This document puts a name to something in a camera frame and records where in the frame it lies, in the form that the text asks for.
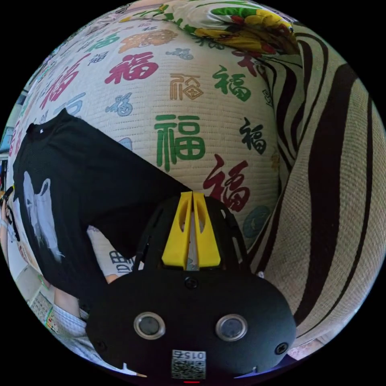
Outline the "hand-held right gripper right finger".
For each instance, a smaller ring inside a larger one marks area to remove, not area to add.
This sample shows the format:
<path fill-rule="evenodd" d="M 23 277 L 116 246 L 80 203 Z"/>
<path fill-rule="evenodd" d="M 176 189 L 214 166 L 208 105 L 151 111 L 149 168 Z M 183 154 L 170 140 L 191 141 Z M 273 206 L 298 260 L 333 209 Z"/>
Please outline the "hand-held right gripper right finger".
<path fill-rule="evenodd" d="M 193 211 L 198 266 L 218 267 L 220 254 L 204 194 L 193 192 Z"/>

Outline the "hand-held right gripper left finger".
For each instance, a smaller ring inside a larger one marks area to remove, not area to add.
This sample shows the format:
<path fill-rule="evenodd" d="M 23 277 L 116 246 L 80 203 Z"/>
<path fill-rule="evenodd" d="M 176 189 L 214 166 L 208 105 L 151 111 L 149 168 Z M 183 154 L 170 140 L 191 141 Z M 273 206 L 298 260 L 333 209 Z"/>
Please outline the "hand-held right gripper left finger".
<path fill-rule="evenodd" d="M 162 255 L 166 267 L 186 267 L 191 233 L 191 193 L 181 193 Z"/>

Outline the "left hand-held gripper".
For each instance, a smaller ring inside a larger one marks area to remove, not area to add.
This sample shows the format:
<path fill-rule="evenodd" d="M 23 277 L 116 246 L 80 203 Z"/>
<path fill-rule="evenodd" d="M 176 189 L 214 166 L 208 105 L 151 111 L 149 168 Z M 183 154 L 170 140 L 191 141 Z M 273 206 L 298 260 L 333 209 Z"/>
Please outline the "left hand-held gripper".
<path fill-rule="evenodd" d="M 4 194 L 2 196 L 2 200 L 4 200 L 4 202 L 7 204 L 7 208 L 9 210 L 9 214 L 7 216 L 8 216 L 8 219 L 10 220 L 10 224 L 11 224 L 13 234 L 14 234 L 13 242 L 15 242 L 15 241 L 20 242 L 19 232 L 17 230 L 14 213 L 13 213 L 13 210 L 12 210 L 11 204 L 10 204 L 10 202 L 11 202 L 10 198 L 11 198 L 11 195 L 13 194 L 13 192 L 14 192 L 14 186 L 9 187 L 7 189 L 7 191 L 4 192 Z"/>

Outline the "person's left hand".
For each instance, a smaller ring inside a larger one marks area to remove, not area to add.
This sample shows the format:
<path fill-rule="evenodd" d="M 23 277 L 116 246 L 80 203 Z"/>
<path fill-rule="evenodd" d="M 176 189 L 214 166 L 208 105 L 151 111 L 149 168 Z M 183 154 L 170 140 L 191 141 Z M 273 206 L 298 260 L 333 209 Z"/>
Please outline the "person's left hand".
<path fill-rule="evenodd" d="M 0 241 L 2 246 L 8 245 L 8 240 L 14 240 L 13 230 L 8 219 L 9 210 L 7 204 L 3 201 L 1 207 L 1 220 L 0 220 Z"/>

